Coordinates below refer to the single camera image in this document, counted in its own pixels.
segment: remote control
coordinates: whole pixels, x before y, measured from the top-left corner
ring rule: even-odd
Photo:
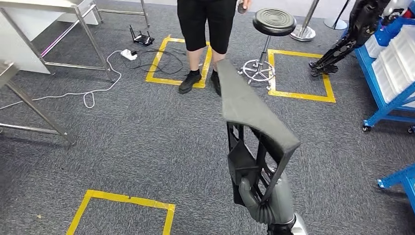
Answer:
[[[247,9],[244,9],[244,1],[241,0],[238,4],[238,12],[244,14]]]

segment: metal table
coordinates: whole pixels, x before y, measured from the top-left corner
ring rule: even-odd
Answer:
[[[147,19],[147,14],[145,13],[145,6],[144,0],[140,0],[141,6],[143,8],[143,12],[129,12],[129,11],[115,11],[115,10],[107,10],[107,9],[98,9],[95,3],[95,0],[92,1],[90,7],[85,12],[81,12],[79,9],[79,5],[82,4],[86,0],[0,0],[0,14],[3,14],[4,17],[10,22],[19,36],[24,40],[24,42],[30,47],[30,49],[36,54],[39,60],[44,65],[49,66],[59,66],[59,67],[67,67],[67,68],[78,68],[78,69],[88,69],[88,70],[99,70],[99,71],[110,71],[108,64],[105,61],[104,55],[102,54],[101,50],[96,43],[95,38],[93,37],[91,31],[89,30],[87,24],[84,21],[84,18],[92,11],[97,19],[103,22],[100,12],[108,12],[108,13],[117,13],[117,14],[128,14],[128,15],[141,15],[145,17],[147,26],[149,27],[150,24]],[[53,12],[64,12],[64,13],[72,13],[75,14],[78,18],[67,30],[65,30],[58,38],[55,39],[52,44],[50,44],[42,53],[35,48],[32,42],[26,37],[26,35],[22,32],[22,30],[17,26],[17,24],[13,21],[13,19],[7,14],[4,8],[12,7],[12,8],[21,8],[21,9],[32,9],[32,10],[44,10],[44,11],[53,11]],[[89,40],[93,48],[95,49],[96,54],[98,55],[99,60],[102,63],[102,67],[96,66],[86,66],[86,65],[72,65],[72,64],[64,64],[64,63],[55,63],[55,62],[48,62],[44,59],[44,57],[77,25],[81,23],[84,31],[86,32]]]
[[[34,131],[47,134],[60,135],[65,138],[70,144],[75,144],[75,140],[64,130],[61,126],[55,123],[47,114],[39,109],[39,107],[32,101],[32,99],[18,87],[11,79],[17,74],[19,69],[13,64],[0,60],[0,88],[7,86],[11,89],[24,103],[26,103],[33,111],[35,111],[40,117],[42,117],[54,130],[48,130],[43,128],[29,127],[29,126],[17,126],[0,123],[0,133],[2,127],[12,128],[18,130]]]

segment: chrome stool base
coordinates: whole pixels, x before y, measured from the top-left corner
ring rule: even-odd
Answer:
[[[263,61],[262,64],[260,64],[259,61],[260,60],[250,60],[246,62],[244,66],[238,71],[238,74],[245,74],[249,78],[248,84],[250,84],[252,81],[268,82],[267,90],[271,90],[270,80],[275,77],[274,66],[272,66],[267,61]]]

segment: power strip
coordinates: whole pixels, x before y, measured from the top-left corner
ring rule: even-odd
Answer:
[[[137,53],[133,55],[129,49],[123,50],[120,54],[130,61],[137,59]]]

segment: person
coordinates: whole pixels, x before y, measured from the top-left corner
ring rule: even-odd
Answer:
[[[213,72],[211,80],[215,91],[221,95],[216,62],[225,58],[231,35],[237,0],[177,0],[177,15],[186,42],[190,72],[179,86],[179,93],[192,90],[193,84],[201,78],[199,63],[206,47],[205,24],[209,25],[210,46],[212,47]],[[244,0],[243,8],[248,10],[252,0]]]

